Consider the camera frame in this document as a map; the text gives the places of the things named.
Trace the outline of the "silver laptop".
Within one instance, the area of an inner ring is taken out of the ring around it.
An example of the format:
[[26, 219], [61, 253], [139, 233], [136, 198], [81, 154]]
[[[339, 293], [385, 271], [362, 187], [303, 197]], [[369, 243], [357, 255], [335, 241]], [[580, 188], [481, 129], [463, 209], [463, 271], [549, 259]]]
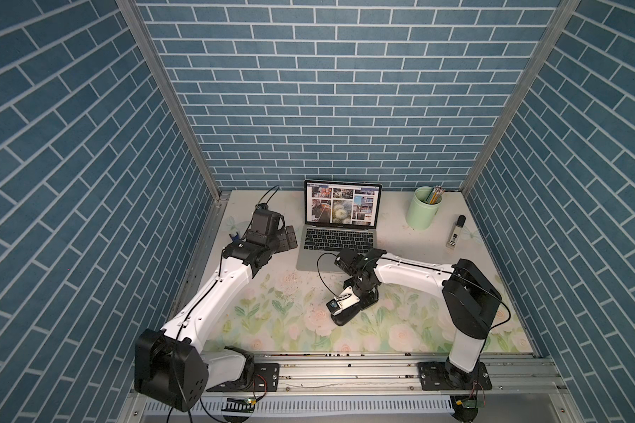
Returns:
[[380, 184], [306, 180], [303, 189], [304, 227], [296, 269], [339, 272], [334, 254], [343, 249], [365, 254], [377, 246]]

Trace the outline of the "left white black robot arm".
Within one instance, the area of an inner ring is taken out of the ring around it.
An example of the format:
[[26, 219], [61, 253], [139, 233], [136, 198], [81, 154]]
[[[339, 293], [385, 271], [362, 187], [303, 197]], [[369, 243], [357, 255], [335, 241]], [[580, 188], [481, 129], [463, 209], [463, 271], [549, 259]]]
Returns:
[[238, 347], [205, 352], [213, 326], [229, 304], [273, 255], [297, 246], [292, 227], [265, 203], [257, 204], [242, 237], [231, 241], [208, 282], [158, 330], [143, 331], [135, 344], [134, 389], [180, 412], [189, 412], [202, 394], [222, 384], [250, 388], [254, 355]]

